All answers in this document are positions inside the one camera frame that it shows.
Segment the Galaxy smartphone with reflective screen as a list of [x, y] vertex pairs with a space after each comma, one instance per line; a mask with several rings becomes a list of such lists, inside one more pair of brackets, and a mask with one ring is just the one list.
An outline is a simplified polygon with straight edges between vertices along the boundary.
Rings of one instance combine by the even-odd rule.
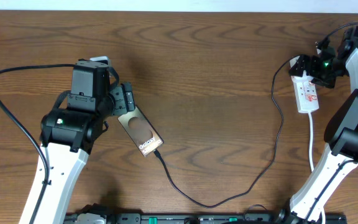
[[134, 111], [119, 116], [118, 121], [144, 157], [164, 143], [138, 106]]

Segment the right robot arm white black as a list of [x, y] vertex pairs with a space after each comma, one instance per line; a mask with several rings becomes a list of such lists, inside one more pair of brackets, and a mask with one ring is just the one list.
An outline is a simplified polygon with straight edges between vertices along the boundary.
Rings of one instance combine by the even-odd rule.
[[358, 166], [358, 22], [346, 24], [338, 49], [326, 36], [317, 42], [316, 56], [301, 54], [290, 60], [289, 75], [297, 85], [334, 88], [336, 78], [350, 78], [351, 94], [331, 118], [324, 132], [324, 151], [302, 188], [280, 211], [276, 223], [319, 223], [325, 203]]

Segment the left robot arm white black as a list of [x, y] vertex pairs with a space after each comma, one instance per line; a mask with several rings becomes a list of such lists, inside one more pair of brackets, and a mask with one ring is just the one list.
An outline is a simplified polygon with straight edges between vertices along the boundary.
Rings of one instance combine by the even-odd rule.
[[37, 172], [21, 223], [63, 223], [76, 181], [105, 121], [135, 109], [130, 83], [117, 78], [107, 56], [80, 59], [73, 68], [71, 90], [55, 102], [41, 121], [40, 149], [45, 161]]

